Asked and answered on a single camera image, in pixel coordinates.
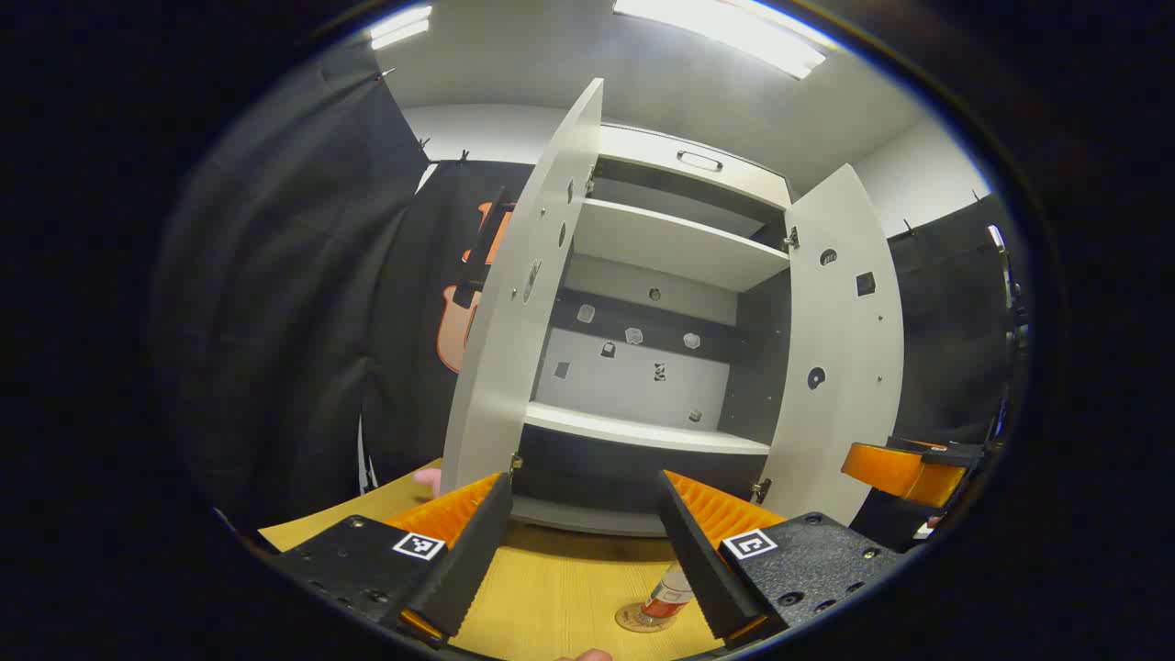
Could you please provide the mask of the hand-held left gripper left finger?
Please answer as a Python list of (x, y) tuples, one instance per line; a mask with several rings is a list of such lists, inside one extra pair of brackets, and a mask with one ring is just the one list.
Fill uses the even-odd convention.
[(442, 649), (474, 607), (513, 505), (505, 472), (434, 498), (414, 475), (262, 530), (269, 564), (311, 596)]

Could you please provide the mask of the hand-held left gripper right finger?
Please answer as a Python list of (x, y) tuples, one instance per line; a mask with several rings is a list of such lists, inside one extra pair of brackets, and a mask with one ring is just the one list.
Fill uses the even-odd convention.
[(657, 488), (676, 560), (728, 649), (847, 611), (908, 559), (819, 511), (784, 519), (672, 470)]

